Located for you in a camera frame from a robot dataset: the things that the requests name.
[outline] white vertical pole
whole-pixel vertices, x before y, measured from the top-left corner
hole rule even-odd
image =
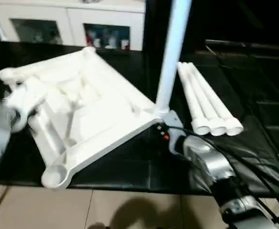
[[[192,0],[173,0],[167,40],[156,100],[156,112],[165,115],[169,111],[173,84],[177,72]]]

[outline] glass cabinet door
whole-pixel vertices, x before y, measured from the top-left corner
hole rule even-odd
[[[62,44],[55,21],[11,19],[21,42]]]
[[[130,50],[130,27],[84,24],[86,44],[96,48]]]
[[[0,4],[0,25],[11,42],[74,45],[65,8]]]
[[[144,13],[91,9],[67,11],[75,45],[142,50]]]

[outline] white plastic rod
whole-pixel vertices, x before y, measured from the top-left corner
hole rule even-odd
[[[233,117],[228,108],[224,105],[209,83],[205,80],[205,78],[201,75],[198,69],[194,66],[193,63],[189,63],[189,66],[193,69],[194,75],[199,82],[201,88],[203,89],[206,97],[213,105],[215,111],[218,116],[225,121],[225,126],[227,128],[226,134],[229,136],[235,136],[240,134],[244,128],[241,125],[240,121]]]
[[[222,118],[219,118],[216,111],[214,110],[211,103],[208,101],[206,95],[204,94],[202,88],[200,87],[193,69],[187,63],[183,63],[187,69],[188,77],[195,92],[196,98],[203,110],[205,117],[209,120],[209,127],[211,129],[211,134],[214,136],[220,136],[226,133],[225,122]]]
[[[169,111],[169,102],[177,72],[186,25],[192,0],[173,0],[167,40],[156,100],[156,112],[165,115]]]
[[[32,76],[36,72],[47,70],[49,68],[58,68],[58,64],[65,66],[70,62],[70,60],[81,57],[81,54],[82,51],[77,51],[56,58],[31,63],[18,68],[5,68],[0,70],[0,79],[5,83],[24,81],[27,77]]]
[[[188,108],[192,116],[193,131],[196,134],[205,135],[211,131],[210,127],[208,126],[209,122],[202,112],[191,83],[188,80],[186,71],[185,65],[183,65],[181,62],[178,62],[178,73],[182,82]]]

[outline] cylindrical end cap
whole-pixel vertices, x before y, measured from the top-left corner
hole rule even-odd
[[[192,121],[193,131],[198,135],[208,134],[211,129],[209,127],[209,121],[206,118],[196,118]]]
[[[14,68],[4,68],[0,70],[0,79],[2,81],[10,81],[14,78]]]
[[[228,118],[225,120],[225,126],[227,128],[226,134],[229,136],[235,136],[243,132],[244,127],[241,125],[237,118]]]
[[[209,120],[211,134],[213,136],[221,136],[226,133],[225,122],[222,118],[216,117]]]
[[[81,52],[85,57],[89,57],[92,55],[92,53],[96,52],[96,48],[94,48],[92,46],[87,46],[87,47],[83,48]]]

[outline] black tabletop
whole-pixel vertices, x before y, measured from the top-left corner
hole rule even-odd
[[[0,42],[0,70],[46,60],[81,47]],[[161,58],[141,52],[97,52],[150,99],[155,101]],[[245,127],[235,137],[212,137],[244,160],[262,169],[279,197],[279,60],[248,57],[186,55]],[[0,98],[6,87],[0,81]],[[186,128],[191,118],[177,77],[171,109]],[[227,155],[250,189],[271,197],[261,181]],[[45,165],[29,129],[13,134],[0,165],[0,184],[41,186]],[[156,140],[153,127],[74,175],[69,188],[95,188],[157,193],[209,195],[197,168],[172,156]]]

